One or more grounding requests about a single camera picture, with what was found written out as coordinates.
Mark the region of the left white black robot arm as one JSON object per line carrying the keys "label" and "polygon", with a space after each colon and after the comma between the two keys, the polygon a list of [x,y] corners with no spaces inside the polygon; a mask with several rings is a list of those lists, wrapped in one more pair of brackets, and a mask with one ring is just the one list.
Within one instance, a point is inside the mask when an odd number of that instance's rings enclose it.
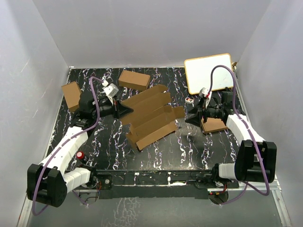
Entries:
{"label": "left white black robot arm", "polygon": [[71,159],[94,132],[101,117],[111,115],[122,118],[133,109],[122,104],[116,96],[96,98],[90,91],[80,95],[79,107],[72,122],[55,149],[40,164],[32,164],[27,170],[27,198],[48,206],[59,207],[67,193],[84,185],[96,187],[98,177],[94,168],[86,165],[87,157],[80,155],[82,164],[67,171]]}

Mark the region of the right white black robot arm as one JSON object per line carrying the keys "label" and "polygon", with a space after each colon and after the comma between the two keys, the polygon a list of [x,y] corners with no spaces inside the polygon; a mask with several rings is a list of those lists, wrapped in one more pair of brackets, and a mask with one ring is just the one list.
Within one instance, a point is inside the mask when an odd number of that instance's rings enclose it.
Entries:
{"label": "right white black robot arm", "polygon": [[235,93],[225,91],[221,102],[210,105],[211,91],[203,88],[200,101],[189,111],[186,122],[201,126],[209,118],[220,119],[232,131],[240,148],[235,163],[216,164],[212,168],[211,182],[221,188],[228,180],[237,180],[247,185],[265,183],[269,190],[275,178],[277,147],[265,141],[249,124],[245,114],[235,107]]}

